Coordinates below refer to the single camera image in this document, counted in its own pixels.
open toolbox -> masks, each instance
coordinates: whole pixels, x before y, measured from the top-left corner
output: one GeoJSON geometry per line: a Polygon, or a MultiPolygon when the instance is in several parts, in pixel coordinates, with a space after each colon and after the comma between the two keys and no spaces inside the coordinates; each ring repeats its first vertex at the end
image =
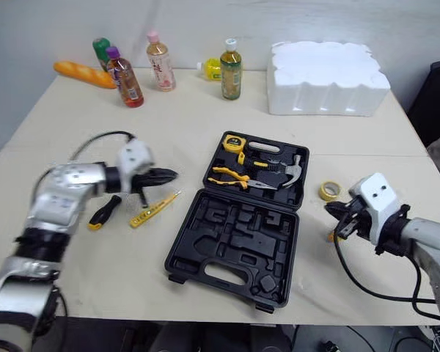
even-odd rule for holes
{"type": "Polygon", "coordinates": [[[285,306],[298,237],[296,211],[303,200],[308,159],[305,147],[225,132],[203,178],[205,188],[197,192],[165,261],[169,279],[180,284],[193,279],[229,291],[269,313],[285,306]],[[223,142],[231,136],[246,142],[242,153],[225,149],[223,142]],[[269,167],[255,167],[254,161],[269,167]],[[299,170],[299,177],[284,188],[293,178],[284,173],[285,167],[292,165],[299,166],[293,169],[299,170]],[[214,172],[216,166],[277,190],[227,184],[235,178],[214,172]],[[239,276],[244,285],[207,274],[211,265],[239,276]]]}

white foam box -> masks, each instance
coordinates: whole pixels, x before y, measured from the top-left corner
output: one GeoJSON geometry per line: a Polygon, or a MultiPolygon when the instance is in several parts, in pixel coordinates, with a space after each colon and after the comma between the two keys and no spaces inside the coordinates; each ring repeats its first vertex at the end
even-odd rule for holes
{"type": "Polygon", "coordinates": [[[269,113],[372,116],[389,82],[365,45],[277,43],[267,67],[269,113]]]}

white wall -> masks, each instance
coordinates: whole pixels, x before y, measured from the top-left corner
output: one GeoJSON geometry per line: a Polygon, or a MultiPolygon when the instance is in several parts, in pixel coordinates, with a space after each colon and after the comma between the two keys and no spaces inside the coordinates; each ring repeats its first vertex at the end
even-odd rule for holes
{"type": "Polygon", "coordinates": [[[405,108],[440,60],[440,0],[0,0],[0,148],[52,82],[54,61],[97,66],[91,42],[104,36],[147,66],[152,27],[175,67],[220,55],[227,37],[250,70],[265,69],[278,41],[364,43],[405,108]]]}

juice bottle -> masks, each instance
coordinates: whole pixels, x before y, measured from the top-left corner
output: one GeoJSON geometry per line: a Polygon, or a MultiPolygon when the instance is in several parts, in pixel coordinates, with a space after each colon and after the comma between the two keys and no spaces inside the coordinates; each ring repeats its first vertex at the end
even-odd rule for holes
{"type": "Polygon", "coordinates": [[[205,63],[198,62],[197,69],[201,71],[207,79],[221,81],[221,64],[216,57],[211,57],[205,63]]]}
{"type": "Polygon", "coordinates": [[[107,65],[109,61],[109,56],[106,54],[106,49],[111,46],[111,43],[106,38],[98,38],[93,40],[93,49],[95,49],[96,57],[100,62],[103,70],[107,71],[107,65]]]}
{"type": "Polygon", "coordinates": [[[171,68],[168,48],[160,43],[160,38],[156,31],[147,34],[150,44],[147,47],[148,61],[155,72],[155,79],[158,88],[163,92],[169,92],[176,87],[175,75],[171,68]]]}
{"type": "Polygon", "coordinates": [[[117,85],[122,101],[129,108],[141,106],[144,103],[144,96],[130,62],[120,57],[119,50],[115,46],[107,48],[106,53],[109,56],[108,72],[117,85]]]}
{"type": "Polygon", "coordinates": [[[224,98],[234,100],[241,94],[241,55],[236,52],[236,39],[225,40],[225,48],[220,57],[221,93],[224,98]]]}

white table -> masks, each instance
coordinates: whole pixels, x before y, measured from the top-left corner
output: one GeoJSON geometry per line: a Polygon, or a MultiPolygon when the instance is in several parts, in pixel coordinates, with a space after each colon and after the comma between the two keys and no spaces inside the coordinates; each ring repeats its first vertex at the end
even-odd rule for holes
{"type": "MultiPolygon", "coordinates": [[[[243,323],[420,325],[410,304],[382,301],[361,292],[342,270],[333,245],[325,241],[336,221],[317,195],[320,183],[344,188],[373,172],[383,172],[410,216],[440,221],[440,175],[392,93],[373,117],[271,116],[265,73],[245,72],[237,101],[221,99],[219,84],[193,70],[176,70],[178,87],[169,93],[151,86],[150,71],[137,70],[145,104],[125,108],[114,90],[58,77],[0,153],[0,265],[13,250],[37,177],[51,163],[64,163],[83,141],[110,130],[136,134],[152,148],[157,166],[180,173],[173,183],[150,188],[157,200],[182,194],[137,230],[128,226],[138,199],[122,205],[98,232],[85,223],[107,197],[93,199],[67,248],[59,280],[70,314],[90,318],[196,320],[243,323]],[[229,293],[187,281],[167,279],[164,260],[198,189],[221,135],[240,131],[310,149],[300,216],[299,239],[288,305],[273,315],[259,312],[229,293]]],[[[114,162],[122,138],[94,143],[82,161],[114,162]]],[[[410,296],[415,283],[403,258],[374,255],[354,237],[342,244],[349,266],[368,287],[410,296]]],[[[433,297],[424,275],[420,297],[433,297]]],[[[424,307],[436,312],[431,305],[424,307]]]]}

